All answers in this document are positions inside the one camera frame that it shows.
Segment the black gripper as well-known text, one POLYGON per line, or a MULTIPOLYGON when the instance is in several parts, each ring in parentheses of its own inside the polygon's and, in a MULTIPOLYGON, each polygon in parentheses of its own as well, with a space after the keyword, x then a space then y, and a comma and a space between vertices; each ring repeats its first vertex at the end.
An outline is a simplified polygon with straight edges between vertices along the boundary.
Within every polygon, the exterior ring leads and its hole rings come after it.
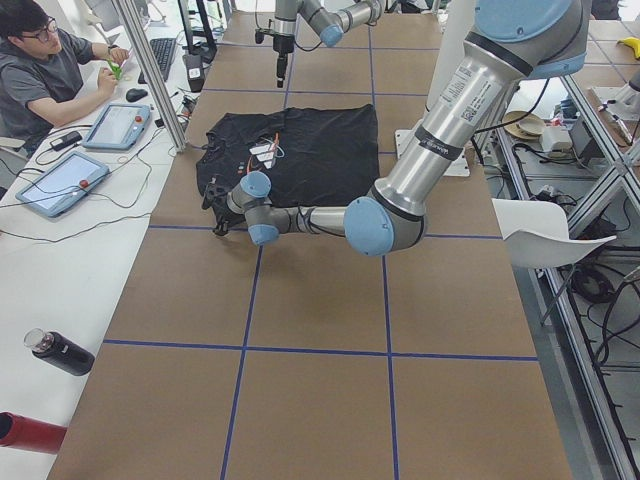
MULTIPOLYGON (((273 50, 278 54, 276 61, 277 70, 286 70, 288 65, 288 56, 294 51, 295 44, 295 20, 270 20, 268 27, 257 27, 255 29, 255 41, 261 44, 265 36, 273 38, 273 50)), ((284 88, 286 74, 278 72, 276 75, 276 86, 279 89, 284 88)))
POLYGON ((212 229, 216 236, 226 236, 234 226, 232 220, 226 219, 229 216, 228 193, 229 188, 224 184, 209 182, 206 184, 202 195, 201 209, 211 209, 214 217, 218 220, 212 229))

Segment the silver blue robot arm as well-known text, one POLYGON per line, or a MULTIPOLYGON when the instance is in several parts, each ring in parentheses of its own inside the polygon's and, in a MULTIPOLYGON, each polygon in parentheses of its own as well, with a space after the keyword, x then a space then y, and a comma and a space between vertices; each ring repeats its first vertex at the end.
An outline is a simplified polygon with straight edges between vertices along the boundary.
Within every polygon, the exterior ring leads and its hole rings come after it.
POLYGON ((360 25, 374 26, 384 11, 380 1, 354 1, 351 5, 335 12, 327 10, 321 1, 282 0, 275 2, 274 17, 266 27, 261 27, 255 19, 255 42, 262 44, 269 36, 272 49, 278 54, 276 61, 276 86, 284 87, 289 55, 296 48, 303 50, 297 43, 297 23, 301 17, 318 36, 319 42, 310 51, 321 45, 334 47, 344 35, 360 25))
POLYGON ((285 233, 327 233, 345 237, 367 256, 414 246, 427 226, 427 196, 507 89, 522 79, 549 79, 583 67, 590 10, 588 1, 476 2, 456 70, 391 172, 366 195, 347 206, 279 208, 261 171, 231 187, 213 180, 202 188, 202 206, 214 212, 215 233, 223 236, 245 224, 258 246, 285 233))

